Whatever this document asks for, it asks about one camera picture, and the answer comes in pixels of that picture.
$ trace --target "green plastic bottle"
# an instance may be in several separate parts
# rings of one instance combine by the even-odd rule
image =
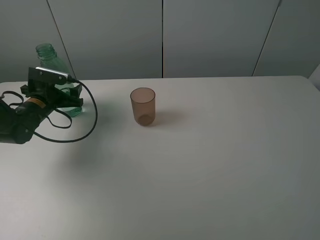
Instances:
[[[67,65],[58,57],[57,52],[50,43],[40,44],[36,46],[35,50],[40,59],[41,67],[70,74]],[[64,93],[70,93],[70,88],[73,88],[74,84],[67,82],[64,85],[55,85],[55,87]],[[73,118],[82,112],[82,107],[64,107],[61,110]]]

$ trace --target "gray wall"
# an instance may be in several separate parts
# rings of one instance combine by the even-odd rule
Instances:
[[[69,64],[45,0],[1,1],[0,23],[0,83],[27,81],[28,67],[40,65],[35,47],[41,43],[52,43]]]
[[[320,64],[320,0],[283,0],[255,76],[301,75]]]
[[[162,0],[49,0],[78,79],[162,77]]]
[[[252,76],[279,0],[164,0],[163,76]]]

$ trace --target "robotic arm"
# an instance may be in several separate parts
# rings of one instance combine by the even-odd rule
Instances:
[[[66,82],[79,83],[70,88],[69,94],[57,89],[56,84],[64,85]],[[57,108],[81,107],[83,99],[80,98],[82,86],[88,91],[95,108],[95,122],[91,131],[84,137],[75,140],[53,140],[36,133],[36,128]],[[28,84],[22,86],[21,93],[28,99],[24,99],[18,93],[5,91],[0,96],[0,143],[24,144],[30,141],[33,134],[47,141],[55,143],[77,142],[94,130],[97,124],[98,111],[95,100],[89,89],[81,82],[73,79],[69,74],[43,67],[29,68]],[[7,104],[3,101],[5,94],[14,94],[19,97],[21,103]]]

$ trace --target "bottle neck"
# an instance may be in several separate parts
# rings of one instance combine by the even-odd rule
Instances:
[[[38,58],[41,61],[48,61],[57,57],[57,52],[50,43],[40,44],[36,46],[35,50],[38,54]]]

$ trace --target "translucent cup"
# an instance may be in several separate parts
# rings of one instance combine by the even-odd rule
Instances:
[[[130,94],[134,120],[141,126],[152,124],[156,118],[156,93],[140,87]]]

